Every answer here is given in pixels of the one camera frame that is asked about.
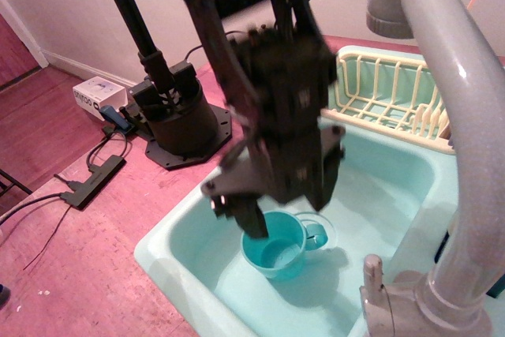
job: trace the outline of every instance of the dish rack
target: dish rack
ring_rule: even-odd
[[[418,54],[345,47],[323,116],[454,154],[443,100]]]

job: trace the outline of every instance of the white wall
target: white wall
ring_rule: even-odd
[[[0,14],[3,16],[7,24],[12,28],[21,42],[28,48],[33,58],[37,61],[40,67],[44,68],[49,65],[46,57],[40,51],[40,46],[36,42],[33,35],[26,28],[23,21],[19,18],[13,7],[7,0],[0,0]]]
[[[63,59],[67,69],[90,66],[132,82],[144,76],[137,48],[113,0],[7,1],[50,62]],[[137,3],[169,64],[179,62],[187,50],[199,44],[182,0],[137,0]],[[366,0],[313,0],[312,7],[324,34],[384,40],[366,28]],[[473,14],[496,52],[505,55],[503,0],[480,0]],[[260,6],[245,17],[228,22],[226,28],[246,28],[271,19],[269,8]],[[192,58],[196,66],[206,61],[202,52]]]

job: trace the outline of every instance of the sink basin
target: sink basin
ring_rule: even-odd
[[[346,129],[346,159],[320,213],[333,226],[330,241],[308,256],[297,278],[269,282],[249,266],[240,251],[241,230],[214,216],[200,187],[139,242],[137,262],[199,335],[362,337],[364,257],[383,258],[386,283],[401,270],[433,266],[457,208],[455,156]],[[260,206],[311,210],[305,200],[281,207],[264,198]],[[486,306],[496,330],[505,331],[505,299],[489,298]]]

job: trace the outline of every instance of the baseboard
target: baseboard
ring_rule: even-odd
[[[21,42],[28,48],[30,54],[32,54],[39,66],[42,68],[46,67],[47,60],[40,51],[39,44],[7,0],[0,0],[0,14],[6,19],[7,24],[12,28],[14,33],[16,33]]]
[[[63,57],[59,54],[55,54],[50,51],[46,51],[44,49],[42,49],[41,51],[44,54],[44,57],[46,57],[46,60],[51,65],[58,67],[59,69],[66,71],[67,73],[71,73],[76,77],[79,77],[85,81],[93,77],[102,77],[103,79],[107,79],[108,81],[120,84],[121,86],[125,87],[133,87],[134,85],[137,84],[125,78],[118,77],[117,75],[96,69],[94,67],[85,65],[84,63],[74,61],[70,58]]]

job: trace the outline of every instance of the cup handle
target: cup handle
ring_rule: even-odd
[[[328,242],[328,235],[321,224],[311,223],[305,226],[305,229],[307,230],[307,242],[305,244],[307,250],[316,250]]]

